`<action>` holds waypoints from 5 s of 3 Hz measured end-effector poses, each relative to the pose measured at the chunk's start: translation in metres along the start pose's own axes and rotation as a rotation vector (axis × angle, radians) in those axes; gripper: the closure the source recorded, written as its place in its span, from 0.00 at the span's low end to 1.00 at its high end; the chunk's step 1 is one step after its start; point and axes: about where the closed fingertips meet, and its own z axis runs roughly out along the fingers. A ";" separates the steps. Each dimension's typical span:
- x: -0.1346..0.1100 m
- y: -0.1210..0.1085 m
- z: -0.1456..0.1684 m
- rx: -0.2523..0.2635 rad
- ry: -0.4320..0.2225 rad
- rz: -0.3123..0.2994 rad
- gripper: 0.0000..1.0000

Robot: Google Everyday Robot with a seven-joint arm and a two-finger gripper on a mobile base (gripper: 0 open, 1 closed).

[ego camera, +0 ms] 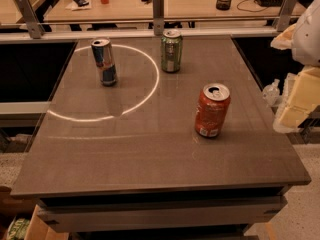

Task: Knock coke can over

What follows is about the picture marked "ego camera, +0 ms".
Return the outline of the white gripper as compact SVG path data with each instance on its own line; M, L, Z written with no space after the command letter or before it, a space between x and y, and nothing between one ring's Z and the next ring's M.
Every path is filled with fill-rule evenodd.
M297 75L287 75L273 122L278 133L295 132L320 105L320 0L313 0L296 24L272 40L271 47L292 49L295 61L310 65Z

